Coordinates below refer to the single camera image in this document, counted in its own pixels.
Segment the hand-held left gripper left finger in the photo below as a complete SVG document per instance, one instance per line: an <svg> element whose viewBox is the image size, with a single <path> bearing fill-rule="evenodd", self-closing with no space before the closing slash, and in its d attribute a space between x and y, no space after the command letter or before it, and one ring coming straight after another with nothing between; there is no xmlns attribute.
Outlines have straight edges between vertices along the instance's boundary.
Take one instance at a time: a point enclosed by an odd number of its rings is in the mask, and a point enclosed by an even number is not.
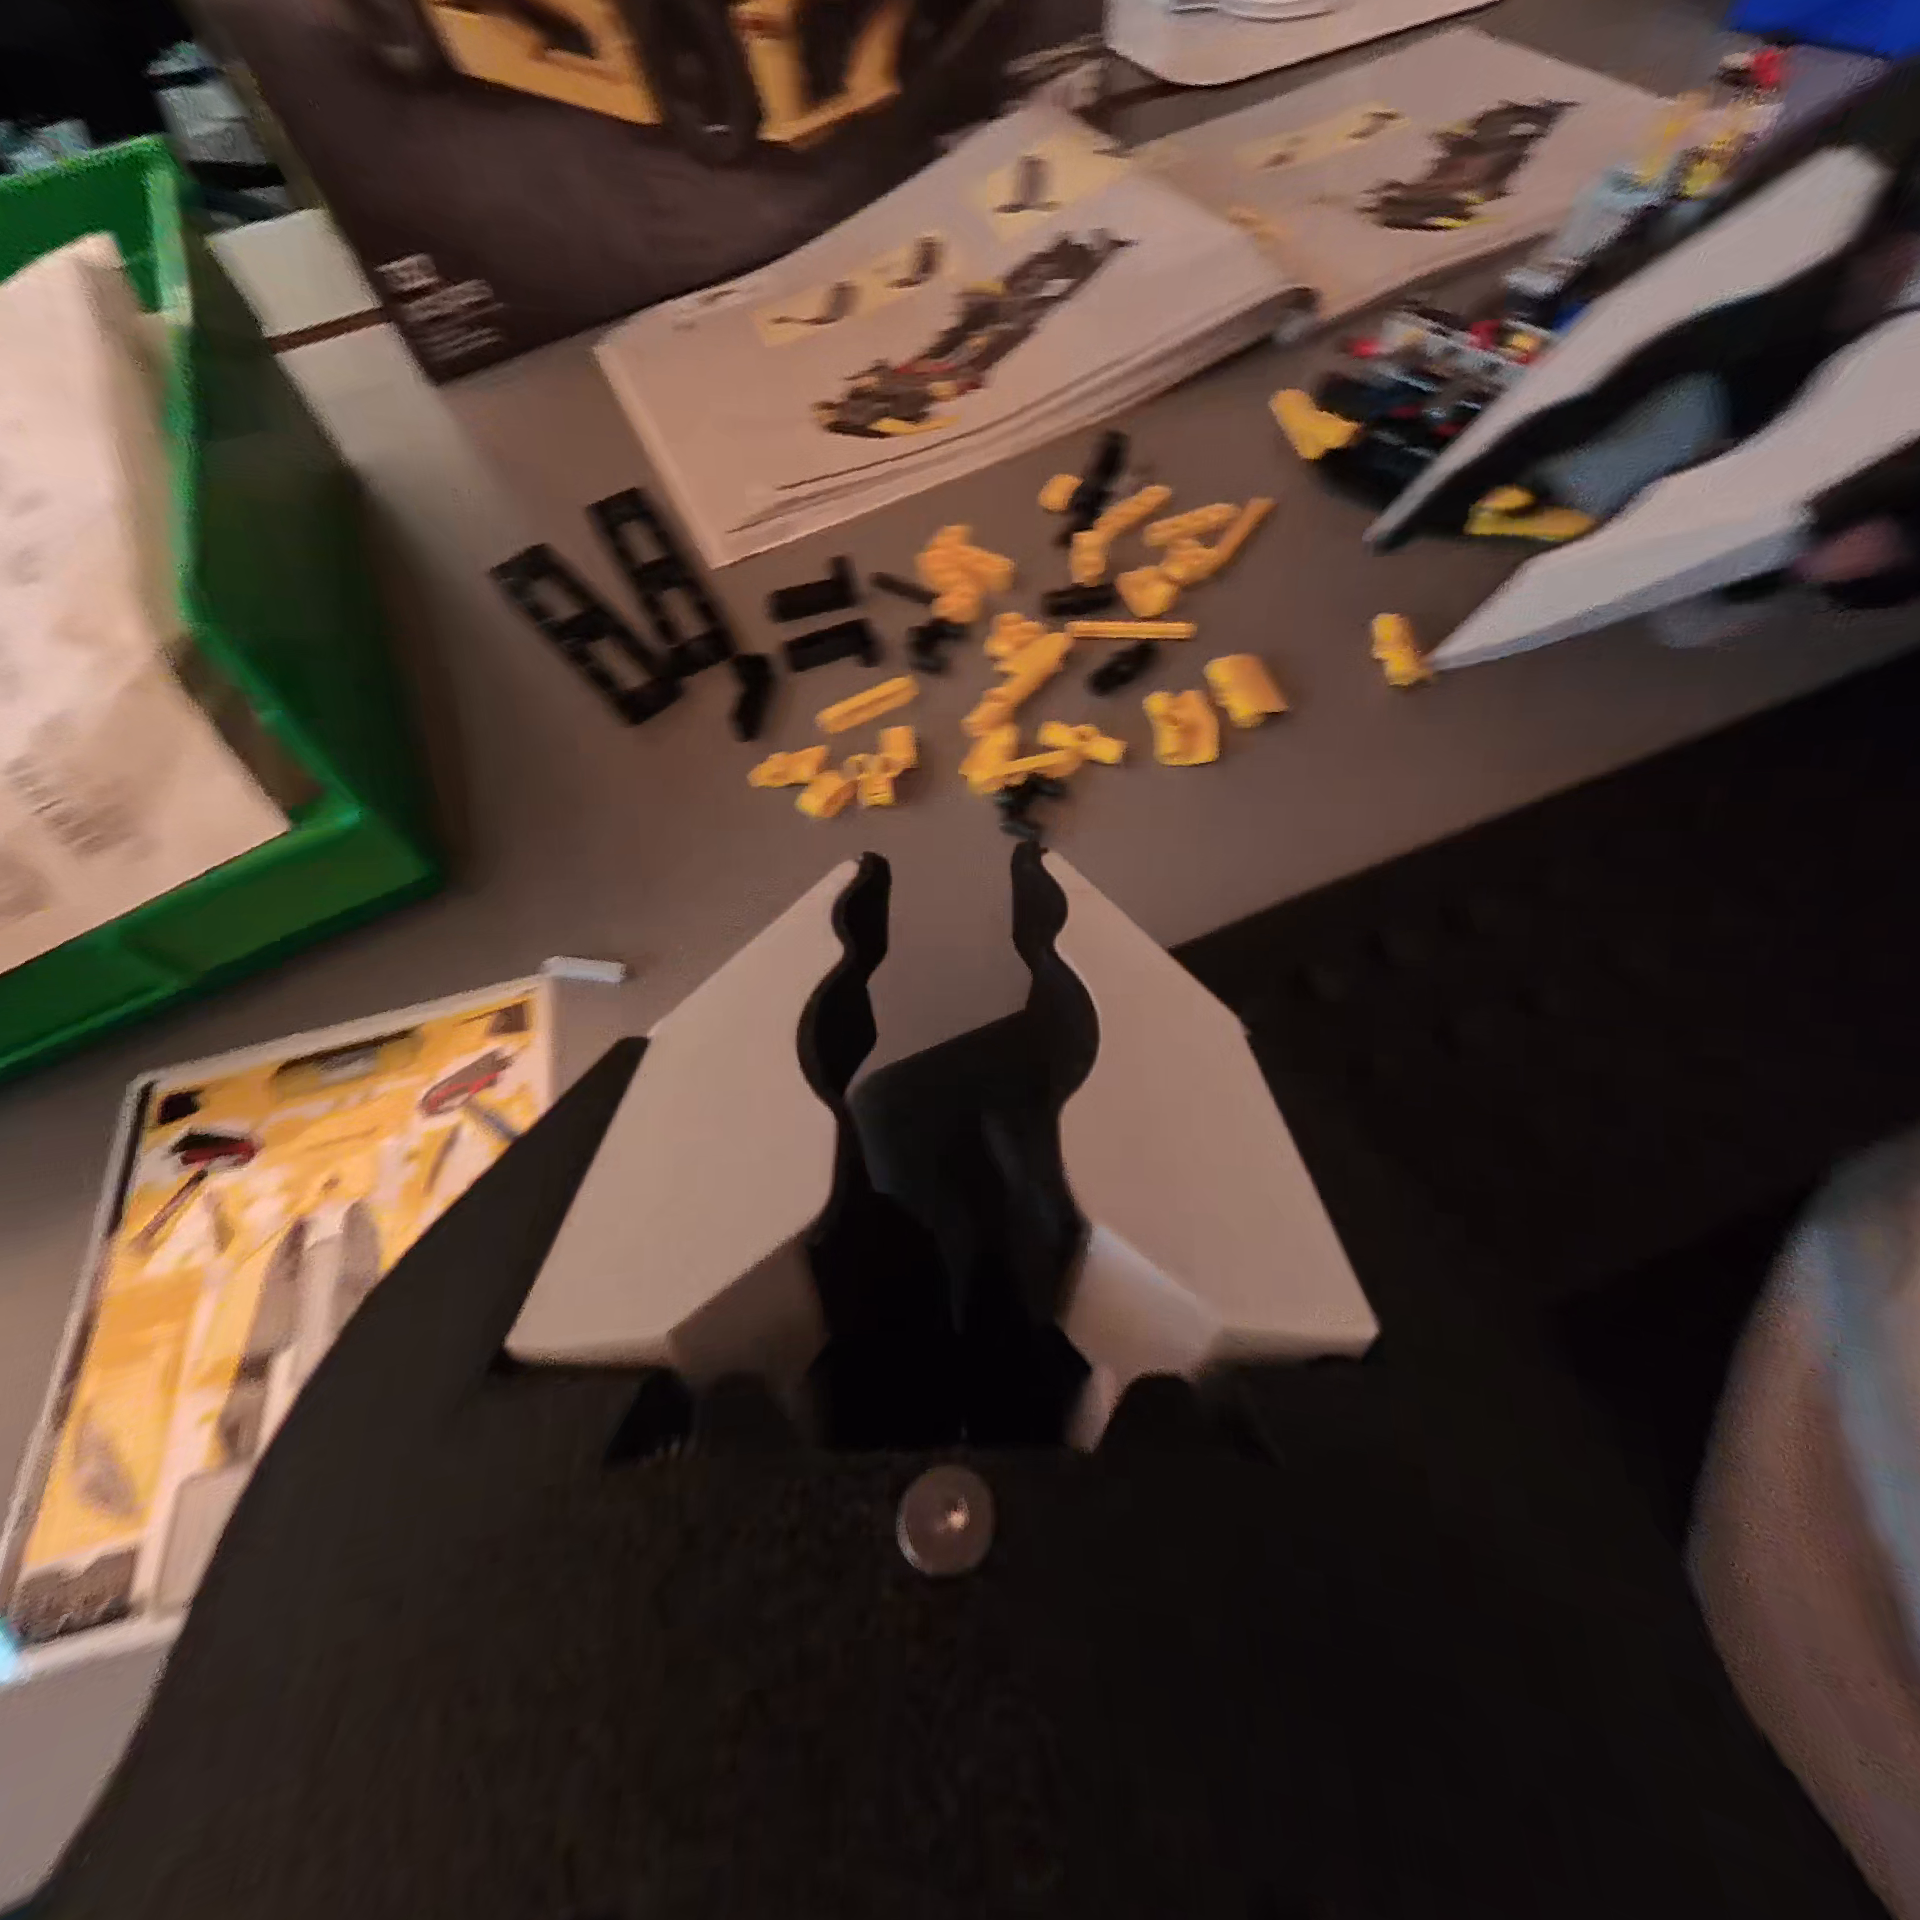
<svg viewBox="0 0 1920 1920"><path fill-rule="evenodd" d="M644 1035L507 1335L548 1365L805 1373L825 1347L810 1242L874 1050L891 869L839 863Z"/></svg>

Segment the lego instruction booklet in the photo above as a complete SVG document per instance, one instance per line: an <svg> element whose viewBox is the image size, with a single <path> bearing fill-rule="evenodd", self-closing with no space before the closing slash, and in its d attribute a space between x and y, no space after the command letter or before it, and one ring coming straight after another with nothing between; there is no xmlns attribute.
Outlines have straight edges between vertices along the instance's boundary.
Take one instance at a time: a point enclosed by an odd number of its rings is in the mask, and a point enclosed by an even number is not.
<svg viewBox="0 0 1920 1920"><path fill-rule="evenodd" d="M1476 31L1137 148L1030 106L595 360L729 567L1541 239L1666 107Z"/></svg>

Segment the pile of yellow black lego pieces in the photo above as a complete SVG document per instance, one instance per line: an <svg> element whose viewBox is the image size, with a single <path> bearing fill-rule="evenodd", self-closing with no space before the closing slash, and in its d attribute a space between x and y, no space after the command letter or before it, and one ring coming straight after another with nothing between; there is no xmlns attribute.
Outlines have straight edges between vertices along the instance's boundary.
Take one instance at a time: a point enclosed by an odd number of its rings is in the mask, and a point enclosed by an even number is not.
<svg viewBox="0 0 1920 1920"><path fill-rule="evenodd" d="M814 823L899 804L906 783L925 767L921 724L907 714L924 684L953 671L965 651L988 680L955 723L955 773L972 799L991 804L997 829L1026 847L1043 840L1049 809L1068 799L1073 779L1089 768L1117 771L1131 751L1113 723L1033 714L1082 655L1091 658L1082 691L1095 704L1142 691L1147 754L1163 768L1211 767L1226 727L1262 730L1286 714L1286 696L1252 651L1202 660L1194 685L1147 685L1166 651L1201 640L1185 599L1237 567L1277 508L1270 496L1174 511L1170 487L1133 487L1127 442L1108 434L1083 472L1045 482L1038 508L1066 536L1066 579L1030 609L1014 603L1014 557L973 539L963 522L935 528L909 572L857 572L847 557L834 557L820 580L772 592L769 620L798 628L777 658L794 677L884 663L881 636L861 616L866 599L899 603L909 621L901 636L902 672L830 700L799 745L755 761L748 788L791 795Z"/></svg>

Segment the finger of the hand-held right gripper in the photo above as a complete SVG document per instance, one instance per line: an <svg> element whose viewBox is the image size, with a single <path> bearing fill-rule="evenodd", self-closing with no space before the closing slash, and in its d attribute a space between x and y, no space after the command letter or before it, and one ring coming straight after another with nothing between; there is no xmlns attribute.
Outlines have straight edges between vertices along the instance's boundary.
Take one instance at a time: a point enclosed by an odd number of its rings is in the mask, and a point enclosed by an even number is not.
<svg viewBox="0 0 1920 1920"><path fill-rule="evenodd" d="M1588 442L1678 378L1814 338L1843 267L1892 194L1892 159L1812 152L1598 300L1365 533L1402 546L1455 528L1491 489Z"/></svg>
<svg viewBox="0 0 1920 1920"><path fill-rule="evenodd" d="M1759 433L1666 475L1595 533L1522 565L1431 655L1486 666L1786 573L1915 482L1917 314L1830 357Z"/></svg>

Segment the green plastic bin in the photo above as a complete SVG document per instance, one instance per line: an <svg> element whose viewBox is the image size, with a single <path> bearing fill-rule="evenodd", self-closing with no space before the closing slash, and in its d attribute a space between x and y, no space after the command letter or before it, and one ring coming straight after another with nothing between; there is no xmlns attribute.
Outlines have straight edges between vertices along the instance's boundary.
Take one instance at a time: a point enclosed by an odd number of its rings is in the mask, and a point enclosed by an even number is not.
<svg viewBox="0 0 1920 1920"><path fill-rule="evenodd" d="M17 1081L438 891L415 704L365 492L211 252L155 136L3 188L5 271L108 233L161 325L183 611L213 691L294 775L286 833L5 975Z"/></svg>

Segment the yellow car lego box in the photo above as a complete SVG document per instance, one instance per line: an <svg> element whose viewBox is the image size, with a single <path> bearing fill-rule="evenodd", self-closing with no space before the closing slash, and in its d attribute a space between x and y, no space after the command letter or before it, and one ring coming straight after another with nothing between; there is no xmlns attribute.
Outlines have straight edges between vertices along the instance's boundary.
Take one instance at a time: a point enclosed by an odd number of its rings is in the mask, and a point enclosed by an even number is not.
<svg viewBox="0 0 1920 1920"><path fill-rule="evenodd" d="M183 12L435 380L780 259L1105 55L1089 2Z"/></svg>

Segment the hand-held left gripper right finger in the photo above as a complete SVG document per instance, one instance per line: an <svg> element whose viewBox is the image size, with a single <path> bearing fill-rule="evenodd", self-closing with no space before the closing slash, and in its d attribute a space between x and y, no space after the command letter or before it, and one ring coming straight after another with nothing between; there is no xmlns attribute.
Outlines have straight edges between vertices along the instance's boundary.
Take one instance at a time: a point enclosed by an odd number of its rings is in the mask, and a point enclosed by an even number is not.
<svg viewBox="0 0 1920 1920"><path fill-rule="evenodd" d="M1061 853L1012 856L1014 947L1079 1224L1092 1369L1359 1359L1379 1322L1235 1010Z"/></svg>

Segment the wooden document stand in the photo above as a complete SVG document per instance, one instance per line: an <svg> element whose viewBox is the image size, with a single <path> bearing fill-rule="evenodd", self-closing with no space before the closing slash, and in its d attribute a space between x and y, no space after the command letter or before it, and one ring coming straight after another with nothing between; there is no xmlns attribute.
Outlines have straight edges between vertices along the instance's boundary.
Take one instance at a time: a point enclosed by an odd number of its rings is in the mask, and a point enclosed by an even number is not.
<svg viewBox="0 0 1920 1920"><path fill-rule="evenodd" d="M1489 2L1107 2L1108 51L1177 89L1257 80L1486 12Z"/></svg>

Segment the long black lego beam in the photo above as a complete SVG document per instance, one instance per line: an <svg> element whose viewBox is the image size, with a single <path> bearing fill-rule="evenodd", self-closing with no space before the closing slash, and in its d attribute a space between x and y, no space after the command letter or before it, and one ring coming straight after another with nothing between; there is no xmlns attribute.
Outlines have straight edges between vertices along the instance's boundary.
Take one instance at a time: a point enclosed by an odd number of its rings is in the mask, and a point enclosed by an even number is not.
<svg viewBox="0 0 1920 1920"><path fill-rule="evenodd" d="M551 545L527 545L487 577L623 727L681 700L671 667Z"/></svg>
<svg viewBox="0 0 1920 1920"><path fill-rule="evenodd" d="M587 520L631 594L653 647L677 680L737 657L731 626L675 528L637 487L589 503Z"/></svg>

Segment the printed card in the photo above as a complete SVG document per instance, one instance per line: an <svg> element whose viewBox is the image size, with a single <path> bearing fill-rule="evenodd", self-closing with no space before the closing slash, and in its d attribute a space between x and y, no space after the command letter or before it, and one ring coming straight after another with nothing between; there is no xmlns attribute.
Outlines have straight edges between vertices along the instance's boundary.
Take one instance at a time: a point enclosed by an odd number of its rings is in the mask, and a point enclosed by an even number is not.
<svg viewBox="0 0 1920 1920"><path fill-rule="evenodd" d="M170 1649L339 1333L555 1096L561 984L139 1075L5 1520L5 1689Z"/></svg>

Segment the lego car chassis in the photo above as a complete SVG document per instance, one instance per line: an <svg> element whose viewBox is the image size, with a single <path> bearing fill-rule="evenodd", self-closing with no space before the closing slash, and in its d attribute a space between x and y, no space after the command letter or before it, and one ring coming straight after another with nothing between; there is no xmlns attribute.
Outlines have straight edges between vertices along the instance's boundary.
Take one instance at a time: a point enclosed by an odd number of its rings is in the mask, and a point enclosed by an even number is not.
<svg viewBox="0 0 1920 1920"><path fill-rule="evenodd" d="M1603 293L1702 219L1778 133L1799 65L1773 39L1725 55L1713 84L1681 96L1638 159L1604 170L1484 311L1413 301L1349 340L1307 389L1363 421L1355 444L1317 463L1327 482L1379 508L1395 501Z"/></svg>

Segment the flat white paper bag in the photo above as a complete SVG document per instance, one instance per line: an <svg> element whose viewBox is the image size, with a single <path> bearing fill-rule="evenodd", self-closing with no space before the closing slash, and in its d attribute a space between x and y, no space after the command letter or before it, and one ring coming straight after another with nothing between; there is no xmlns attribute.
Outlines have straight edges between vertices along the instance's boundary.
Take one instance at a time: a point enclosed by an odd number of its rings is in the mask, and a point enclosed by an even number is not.
<svg viewBox="0 0 1920 1920"><path fill-rule="evenodd" d="M5 280L5 972L291 825L180 677L170 343L108 232Z"/></svg>

